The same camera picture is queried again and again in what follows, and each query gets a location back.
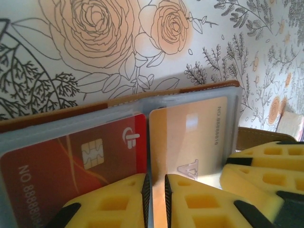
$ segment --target wallpaper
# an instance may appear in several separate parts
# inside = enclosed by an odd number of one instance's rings
[[[237,79],[241,126],[304,114],[303,0],[10,0],[0,119]]]

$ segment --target brown leather strap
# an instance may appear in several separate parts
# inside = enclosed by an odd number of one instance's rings
[[[250,147],[258,146],[273,141],[296,142],[295,138],[282,133],[267,132],[246,127],[238,128],[237,150],[242,151]]]

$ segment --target gold credit card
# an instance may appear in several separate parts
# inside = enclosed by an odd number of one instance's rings
[[[154,227],[167,226],[164,176],[193,180],[221,169],[227,97],[153,110],[149,116]]]

